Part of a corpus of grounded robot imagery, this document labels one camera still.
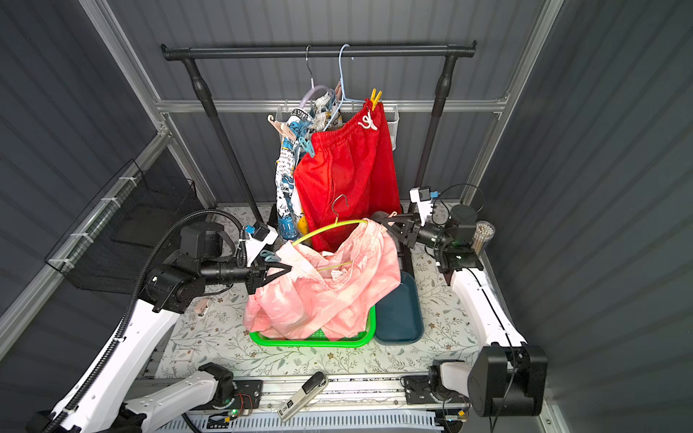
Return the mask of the teal clothespin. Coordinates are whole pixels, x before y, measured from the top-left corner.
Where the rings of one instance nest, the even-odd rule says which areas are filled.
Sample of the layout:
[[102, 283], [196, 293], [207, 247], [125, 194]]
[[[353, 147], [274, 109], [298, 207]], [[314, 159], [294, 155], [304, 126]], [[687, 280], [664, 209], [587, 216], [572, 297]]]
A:
[[259, 258], [265, 263], [279, 263], [281, 261], [281, 258], [275, 252], [266, 249], [260, 252]]

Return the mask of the green plastic hanger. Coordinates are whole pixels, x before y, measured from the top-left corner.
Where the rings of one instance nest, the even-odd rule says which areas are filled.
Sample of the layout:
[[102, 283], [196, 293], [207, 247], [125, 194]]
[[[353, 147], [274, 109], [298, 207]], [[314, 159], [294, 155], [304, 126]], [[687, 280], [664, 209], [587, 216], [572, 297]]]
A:
[[337, 252], [368, 211], [363, 200], [345, 193], [302, 198], [301, 205], [301, 219], [307, 232], [292, 241], [292, 245], [310, 246], [321, 254]]

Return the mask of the pink tie-dye shorts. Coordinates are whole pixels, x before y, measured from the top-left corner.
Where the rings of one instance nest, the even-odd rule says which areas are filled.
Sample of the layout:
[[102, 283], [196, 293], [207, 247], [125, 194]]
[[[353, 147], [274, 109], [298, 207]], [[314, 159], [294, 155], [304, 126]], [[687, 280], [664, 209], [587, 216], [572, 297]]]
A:
[[285, 243], [276, 253], [292, 270], [248, 298], [244, 326], [284, 340], [321, 330], [329, 340], [366, 329], [371, 308], [401, 284], [397, 247], [385, 227], [365, 219], [329, 256]]

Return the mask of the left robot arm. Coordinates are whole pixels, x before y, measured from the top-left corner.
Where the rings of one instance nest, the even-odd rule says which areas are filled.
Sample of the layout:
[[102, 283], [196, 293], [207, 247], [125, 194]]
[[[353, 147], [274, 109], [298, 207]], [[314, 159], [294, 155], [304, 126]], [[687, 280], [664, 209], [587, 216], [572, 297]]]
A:
[[113, 335], [79, 382], [50, 411], [28, 421], [28, 432], [152, 432], [188, 411], [210, 405], [232, 411], [242, 402], [233, 373], [208, 362], [187, 379], [140, 399], [126, 395], [153, 350], [209, 285], [243, 283], [249, 292], [290, 266], [266, 261], [278, 233], [261, 221], [243, 226], [219, 209], [214, 215], [238, 230], [234, 244], [225, 228], [205, 220], [207, 209], [171, 225], [135, 279], [126, 311]]

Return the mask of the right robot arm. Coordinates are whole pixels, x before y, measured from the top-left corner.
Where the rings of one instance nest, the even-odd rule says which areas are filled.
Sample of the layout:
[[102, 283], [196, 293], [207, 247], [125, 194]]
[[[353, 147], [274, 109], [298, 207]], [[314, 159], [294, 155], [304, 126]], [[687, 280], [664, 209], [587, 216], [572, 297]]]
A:
[[430, 388], [470, 400], [475, 413], [486, 418], [535, 417], [541, 414], [548, 357], [527, 343], [514, 327], [488, 283], [480, 254], [493, 238], [494, 226], [476, 217], [467, 205], [449, 210], [445, 222], [431, 215], [384, 212], [374, 214], [401, 245], [422, 245], [431, 251], [438, 271], [460, 299], [478, 338], [473, 364], [441, 361], [430, 370]]

